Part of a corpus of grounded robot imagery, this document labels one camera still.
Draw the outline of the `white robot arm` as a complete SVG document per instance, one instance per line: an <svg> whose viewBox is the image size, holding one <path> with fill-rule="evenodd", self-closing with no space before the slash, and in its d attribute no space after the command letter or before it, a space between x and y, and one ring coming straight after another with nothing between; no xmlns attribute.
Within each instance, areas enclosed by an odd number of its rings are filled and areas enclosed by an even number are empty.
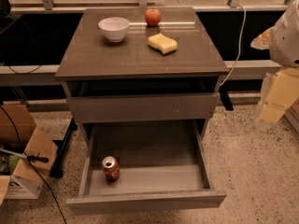
<svg viewBox="0 0 299 224"><path fill-rule="evenodd" d="M253 39L254 49L269 50L270 59L281 66L267 73L256 106L254 125L265 130L275 126L299 99L299 0L295 0L273 27Z"/></svg>

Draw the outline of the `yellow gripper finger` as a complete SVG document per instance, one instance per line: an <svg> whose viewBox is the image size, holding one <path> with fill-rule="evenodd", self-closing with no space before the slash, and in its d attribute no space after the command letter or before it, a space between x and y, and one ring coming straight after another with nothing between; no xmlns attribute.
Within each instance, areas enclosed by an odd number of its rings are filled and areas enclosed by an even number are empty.
<svg viewBox="0 0 299 224"><path fill-rule="evenodd" d="M273 31L272 27L266 29L264 32L262 32L252 40L250 46L254 49L259 49L259 50L269 49L272 31Z"/></svg>
<svg viewBox="0 0 299 224"><path fill-rule="evenodd" d="M284 68L263 79L260 101L255 109L254 125L267 130L275 126L299 99L299 70Z"/></svg>

